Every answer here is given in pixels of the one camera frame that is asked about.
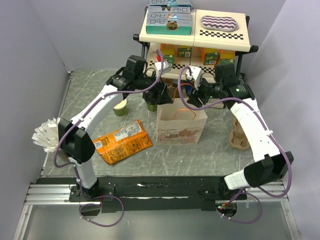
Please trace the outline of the green paper coffee cup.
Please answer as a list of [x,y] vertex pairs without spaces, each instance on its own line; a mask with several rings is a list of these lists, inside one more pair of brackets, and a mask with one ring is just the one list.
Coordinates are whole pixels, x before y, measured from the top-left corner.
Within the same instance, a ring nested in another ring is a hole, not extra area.
[[151,112],[151,113],[155,113],[158,110],[158,105],[157,104],[146,103],[146,107],[147,107],[148,111]]
[[118,117],[124,117],[127,114],[127,100],[121,101],[113,108],[113,112]]

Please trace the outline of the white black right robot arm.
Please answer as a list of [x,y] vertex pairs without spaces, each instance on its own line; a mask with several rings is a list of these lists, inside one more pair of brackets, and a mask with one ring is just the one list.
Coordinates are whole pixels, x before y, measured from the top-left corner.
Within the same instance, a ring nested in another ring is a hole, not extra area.
[[203,77],[200,67],[188,66],[185,77],[194,82],[187,103],[196,110],[204,108],[209,99],[224,102],[240,124],[252,151],[254,163],[244,169],[226,175],[218,193],[223,199],[230,199],[236,189],[259,188],[273,181],[281,180],[285,175],[291,181],[294,157],[285,152],[267,127],[250,86],[240,83],[232,63],[218,64],[214,67],[214,83]]

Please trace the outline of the white Cream Bear paper bag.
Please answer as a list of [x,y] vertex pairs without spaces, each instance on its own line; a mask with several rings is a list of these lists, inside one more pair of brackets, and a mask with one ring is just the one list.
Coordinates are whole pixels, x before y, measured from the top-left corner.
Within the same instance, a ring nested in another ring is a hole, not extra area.
[[173,103],[159,105],[156,119],[157,145],[196,145],[208,116],[204,110],[190,110],[173,93]]

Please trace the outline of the black plastic cup lid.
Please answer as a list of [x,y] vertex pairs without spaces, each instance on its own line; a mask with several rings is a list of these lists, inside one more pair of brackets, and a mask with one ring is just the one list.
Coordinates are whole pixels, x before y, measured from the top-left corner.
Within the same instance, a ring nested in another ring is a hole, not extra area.
[[149,105],[156,105],[156,97],[153,94],[153,92],[151,91],[145,91],[142,94],[142,98],[144,99],[144,101],[149,104]]

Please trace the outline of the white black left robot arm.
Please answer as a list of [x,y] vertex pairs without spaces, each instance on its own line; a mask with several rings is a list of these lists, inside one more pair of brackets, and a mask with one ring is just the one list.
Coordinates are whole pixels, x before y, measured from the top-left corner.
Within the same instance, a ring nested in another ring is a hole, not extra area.
[[147,76],[146,60],[131,55],[126,65],[109,77],[101,92],[80,113],[71,120],[62,118],[58,123],[58,146],[74,167],[76,184],[87,201],[95,200],[101,193],[99,180],[93,169],[92,156],[96,146],[91,139],[93,131],[109,111],[120,104],[130,94],[142,93],[144,100],[151,105],[171,104],[167,84],[162,74],[171,68],[164,57],[154,67],[152,76]]

